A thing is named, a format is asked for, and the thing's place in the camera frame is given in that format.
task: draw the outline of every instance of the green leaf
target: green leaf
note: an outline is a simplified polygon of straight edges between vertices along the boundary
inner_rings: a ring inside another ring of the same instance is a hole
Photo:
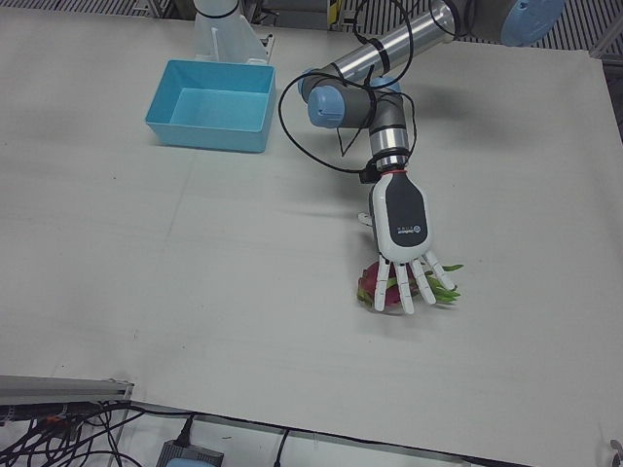
[[[449,299],[457,299],[460,297],[460,293],[454,292],[452,290],[446,290],[439,287],[431,287],[432,293],[435,294],[435,297],[447,297]]]
[[[454,302],[457,301],[457,299],[453,299],[453,298],[449,298],[449,297],[438,297],[435,295],[435,299],[437,299],[437,302],[439,302],[440,304],[453,304]]]
[[[452,272],[453,270],[461,269],[464,265],[452,265],[452,266],[442,266],[445,272]]]
[[[357,289],[357,299],[360,302],[363,302],[364,304],[369,305],[369,306],[371,306],[373,303],[372,297],[370,297],[370,294],[368,294],[368,292],[363,290],[361,287]]]
[[[432,275],[428,275],[426,277],[426,280],[428,281],[428,285],[430,287],[440,287],[443,289],[443,285],[441,285],[441,282],[439,282],[439,280],[437,280],[436,277],[433,277]]]

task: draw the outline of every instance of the logo on robot hand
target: logo on robot hand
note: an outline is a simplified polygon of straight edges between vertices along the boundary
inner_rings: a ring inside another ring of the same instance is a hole
[[[397,230],[398,230],[399,235],[419,234],[421,232],[421,227],[420,226],[406,226],[406,227],[399,227]]]

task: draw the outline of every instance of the light blue joint cap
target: light blue joint cap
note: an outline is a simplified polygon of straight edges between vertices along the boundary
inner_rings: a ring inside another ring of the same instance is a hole
[[[390,76],[380,76],[379,78],[374,78],[373,80],[370,81],[370,84],[374,87],[377,86],[383,86],[386,83],[391,83],[394,80],[394,78],[390,77]],[[389,90],[393,90],[394,92],[402,92],[400,90],[400,84],[399,83],[394,83],[391,86],[387,87]]]
[[[310,92],[308,115],[315,126],[338,128],[342,124],[345,112],[344,99],[332,86],[319,86]]]
[[[509,47],[535,43],[554,26],[565,0],[518,0],[502,26],[501,42]]]
[[[303,72],[303,74],[307,75],[311,71],[313,71],[313,68],[308,68],[307,70],[305,70],[305,72]],[[296,84],[296,87],[299,89],[299,94],[303,94],[303,82],[304,81],[305,81],[305,78],[301,78],[299,82]]]

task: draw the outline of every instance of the robotic arm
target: robotic arm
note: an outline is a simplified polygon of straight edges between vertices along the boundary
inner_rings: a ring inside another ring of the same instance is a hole
[[[299,92],[315,126],[368,129],[372,158],[360,178],[362,183],[375,183],[370,192],[370,215],[379,250],[376,310],[385,307],[391,266],[396,270],[400,301],[407,314],[414,313],[410,273],[424,300],[435,303],[421,261],[430,266],[445,288],[455,288],[430,249],[426,196],[407,177],[405,167],[412,149],[398,85],[400,76],[390,79],[386,73],[437,44],[466,34],[506,46],[532,44],[552,28],[564,5],[565,0],[431,0],[428,13],[383,37],[366,40],[360,48],[323,68],[308,70],[299,82]],[[362,80],[365,86],[354,85]]]

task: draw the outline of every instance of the white mount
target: white mount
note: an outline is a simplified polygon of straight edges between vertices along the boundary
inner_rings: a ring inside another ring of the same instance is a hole
[[[197,60],[267,64],[273,45],[264,47],[246,18],[238,0],[195,0],[195,54]],[[224,18],[219,17],[232,12]]]

